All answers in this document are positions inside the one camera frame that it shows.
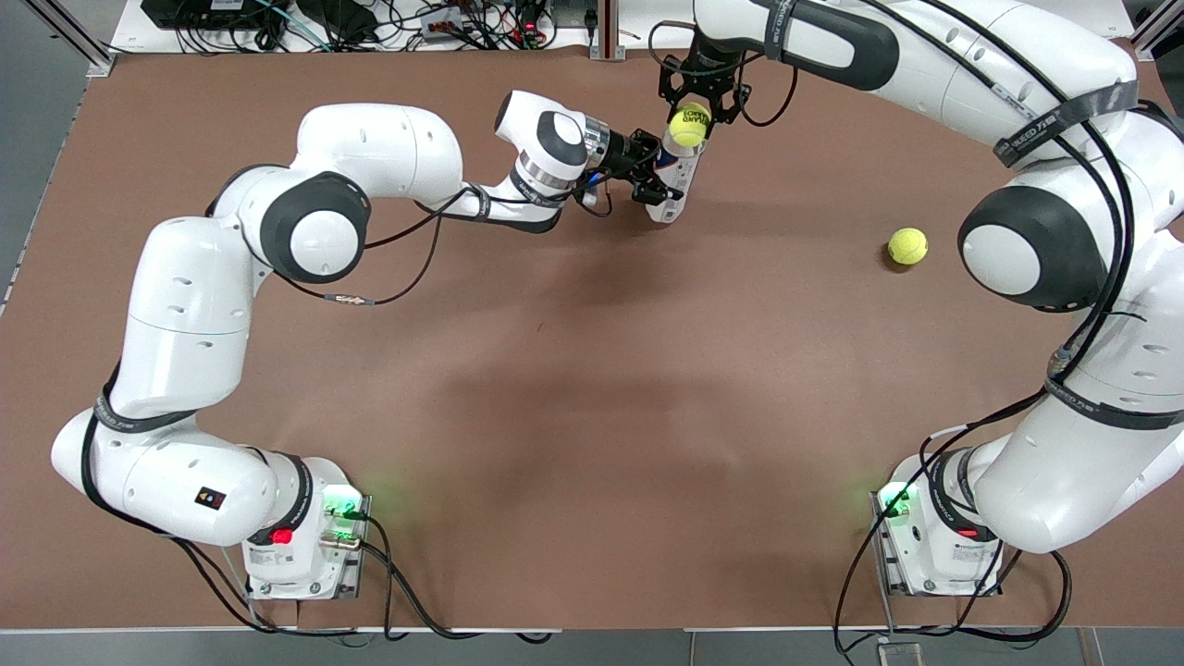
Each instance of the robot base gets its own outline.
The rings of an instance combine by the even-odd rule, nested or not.
[[[871,493],[875,519],[906,489],[919,466],[916,456],[905,460],[892,480]],[[933,507],[925,475],[907,488],[907,495],[895,504],[873,539],[884,590],[889,595],[971,596],[984,575],[983,589],[993,588],[1003,558],[997,558],[990,571],[986,569],[1000,547],[999,540],[977,542],[947,527]]]
[[[361,579],[361,542],[365,520],[341,518],[346,511],[369,513],[369,495],[362,497],[349,485],[336,465],[320,457],[305,457],[313,473],[311,508],[292,530],[287,544],[243,543],[243,562],[251,585],[251,598],[330,600],[356,598]]]

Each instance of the tennis ball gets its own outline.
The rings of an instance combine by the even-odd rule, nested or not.
[[[906,226],[888,239],[888,255],[899,264],[913,265],[925,258],[929,251],[929,241],[920,229]]]
[[[709,127],[712,127],[712,111],[702,104],[687,102],[678,107],[670,119],[670,137],[684,148],[694,148],[707,139]]]

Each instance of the teal cable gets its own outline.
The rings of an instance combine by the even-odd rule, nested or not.
[[[272,5],[271,2],[268,2],[268,0],[255,0],[255,1],[256,1],[256,2],[258,2],[259,5],[263,5],[264,7],[268,7],[269,9],[271,9],[271,11],[274,11],[275,13],[279,14],[281,17],[283,17],[283,18],[288,19],[288,21],[289,21],[289,23],[291,23],[291,24],[292,24],[292,25],[295,25],[296,27],[298,27],[298,28],[301,28],[302,31],[304,31],[304,33],[305,33],[305,34],[308,34],[309,37],[311,37],[311,38],[313,38],[313,39],[314,39],[314,40],[315,40],[315,41],[317,43],[317,45],[318,45],[318,46],[321,46],[321,49],[322,49],[323,51],[333,51],[333,49],[329,49],[329,45],[328,45],[328,44],[326,44],[323,39],[321,39],[320,37],[317,37],[317,36],[316,36],[316,33],[315,33],[315,32],[313,32],[313,31],[311,31],[311,30],[310,30],[310,28],[309,28],[309,27],[308,27],[307,25],[304,25],[303,23],[301,23],[301,21],[296,20],[296,19],[295,19],[295,18],[294,18],[294,17],[292,17],[291,14],[289,14],[288,12],[285,12],[285,11],[281,9],[279,7],[276,7],[276,6],[275,6],[275,5]]]

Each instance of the brown table surface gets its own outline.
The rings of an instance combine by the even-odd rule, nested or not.
[[[496,182],[514,159],[491,132],[510,89],[658,130],[656,77],[644,56],[559,51],[137,56],[92,82],[0,320],[0,627],[232,623],[175,547],[101,513],[49,463],[120,352],[156,223],[200,213],[245,165],[287,164],[318,104],[431,109],[466,177]],[[766,116],[789,70],[757,64],[748,79]],[[1009,172],[920,116],[803,76],[784,120],[720,128],[700,168],[671,228],[620,186],[612,218],[573,207],[543,236],[449,222],[398,305],[337,307],[270,280],[243,383],[201,425],[340,463],[450,626],[828,625],[867,492],[926,434],[1028,395],[1068,322],[965,274],[958,226]],[[418,217],[378,200],[371,233]],[[905,225],[931,250],[897,274],[881,245]],[[334,290],[398,290],[427,242],[368,254]],[[1069,623],[1184,626],[1182,507],[1170,484],[1066,550]],[[1058,591],[1042,559],[1022,561],[973,621],[1042,623]],[[373,627],[381,597],[368,568],[360,601],[270,613]],[[894,606],[902,622],[948,622],[959,603]],[[869,559],[844,623],[882,622]],[[414,623],[401,602],[395,623]]]

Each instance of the robotic arm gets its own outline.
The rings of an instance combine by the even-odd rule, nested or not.
[[[755,51],[996,146],[1017,174],[966,218],[959,251],[971,276],[1005,299],[1080,310],[1081,321],[1103,295],[1119,238],[1099,184],[1066,146],[1096,164],[1112,192],[1117,181],[1081,120],[1098,129],[1128,185],[1126,278],[1093,344],[1080,350],[1077,337],[1054,359],[1054,369],[1063,367],[1080,351],[1076,367],[1050,378],[1010,435],[945,453],[927,475],[910,457],[879,493],[881,510],[894,505],[884,544],[896,563],[894,591],[973,594],[995,579],[999,539],[1031,552],[1062,547],[1176,474],[1184,461],[1184,350],[1175,341],[1184,325],[1184,250],[1166,225],[1184,211],[1184,134],[1154,108],[1119,102],[1133,97],[1130,56],[1012,0],[696,0],[694,9],[691,52],[681,63],[668,58],[659,84],[671,108],[694,94],[707,98],[713,122],[731,122],[747,96],[732,72],[745,51]],[[1070,102],[1062,104],[973,24],[1011,45]],[[684,75],[675,88],[673,69],[709,73]],[[1074,105],[1088,109],[1049,130],[1063,143],[1009,152],[1080,113]]]
[[[354,269],[368,197],[539,232],[586,172],[645,156],[596,119],[529,92],[507,96],[495,124],[519,155],[487,188],[462,180],[456,136],[430,111],[316,108],[290,166],[243,169],[206,217],[157,225],[136,269],[122,361],[95,408],[59,433],[54,469],[99,506],[168,534],[242,543],[256,596],[345,591],[360,531],[346,514],[363,501],[345,473],[324,459],[226,442],[194,415],[238,386],[255,296],[271,273],[323,284]]]

